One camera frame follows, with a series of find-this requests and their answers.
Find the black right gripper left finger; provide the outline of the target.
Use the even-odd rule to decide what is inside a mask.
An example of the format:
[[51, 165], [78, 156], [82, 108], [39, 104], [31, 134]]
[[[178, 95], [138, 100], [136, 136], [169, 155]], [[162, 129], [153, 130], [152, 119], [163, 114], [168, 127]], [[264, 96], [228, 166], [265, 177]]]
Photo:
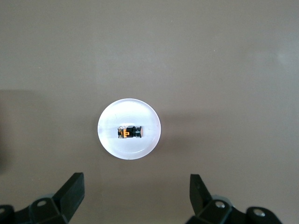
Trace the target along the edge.
[[84, 174], [74, 173], [53, 195], [35, 200], [15, 211], [11, 205], [0, 206], [2, 224], [68, 224], [84, 199]]

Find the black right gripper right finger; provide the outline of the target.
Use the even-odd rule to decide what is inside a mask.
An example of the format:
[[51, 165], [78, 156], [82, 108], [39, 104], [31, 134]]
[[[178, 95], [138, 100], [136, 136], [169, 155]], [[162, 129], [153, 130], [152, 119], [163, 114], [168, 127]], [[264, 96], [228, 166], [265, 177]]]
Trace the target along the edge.
[[190, 175], [189, 198], [194, 211], [188, 224], [279, 224], [279, 218], [262, 207], [243, 213], [222, 197], [213, 197], [199, 174]]

